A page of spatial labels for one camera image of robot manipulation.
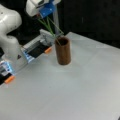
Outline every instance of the table surface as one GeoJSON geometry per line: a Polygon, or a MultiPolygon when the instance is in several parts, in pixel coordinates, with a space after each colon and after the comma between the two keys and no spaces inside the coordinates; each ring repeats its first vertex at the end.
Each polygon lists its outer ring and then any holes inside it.
{"type": "Polygon", "coordinates": [[[0,120],[118,120],[120,50],[70,32],[72,62],[53,50],[0,87],[0,120]]]}

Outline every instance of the orange stripe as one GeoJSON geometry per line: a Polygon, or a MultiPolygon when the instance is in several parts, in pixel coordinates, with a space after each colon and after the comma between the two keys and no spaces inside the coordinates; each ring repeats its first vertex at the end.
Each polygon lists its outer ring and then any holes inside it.
{"type": "Polygon", "coordinates": [[[52,48],[49,47],[47,50],[45,50],[45,54],[49,54],[52,51],[52,48]]]}
{"type": "Polygon", "coordinates": [[[10,76],[7,80],[5,80],[5,84],[9,84],[15,79],[15,76],[10,76]]]}

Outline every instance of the cylindrical container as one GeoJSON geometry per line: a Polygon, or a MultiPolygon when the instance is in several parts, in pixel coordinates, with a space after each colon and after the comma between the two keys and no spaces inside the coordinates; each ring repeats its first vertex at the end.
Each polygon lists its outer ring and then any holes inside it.
{"type": "Polygon", "coordinates": [[[59,37],[55,40],[57,60],[60,65],[68,65],[71,62],[70,40],[59,37]]]}

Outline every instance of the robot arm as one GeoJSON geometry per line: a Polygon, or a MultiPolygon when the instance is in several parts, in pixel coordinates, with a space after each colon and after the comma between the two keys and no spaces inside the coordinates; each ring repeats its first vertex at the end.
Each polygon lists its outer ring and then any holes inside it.
{"type": "Polygon", "coordinates": [[[27,0],[26,12],[29,16],[40,14],[41,18],[55,11],[55,5],[61,0],[27,0]]]}
{"type": "Polygon", "coordinates": [[[17,29],[21,24],[22,19],[19,13],[0,4],[0,47],[5,54],[4,60],[11,63],[14,71],[18,71],[25,66],[27,60],[21,51],[17,38],[7,34],[17,29]]]}

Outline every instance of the white table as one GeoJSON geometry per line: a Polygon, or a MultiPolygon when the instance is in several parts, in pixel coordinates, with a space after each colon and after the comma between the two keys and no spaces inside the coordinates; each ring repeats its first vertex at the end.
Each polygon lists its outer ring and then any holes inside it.
{"type": "Polygon", "coordinates": [[[55,50],[0,87],[0,120],[118,120],[120,50],[74,33],[72,62],[57,63],[55,50]]]}

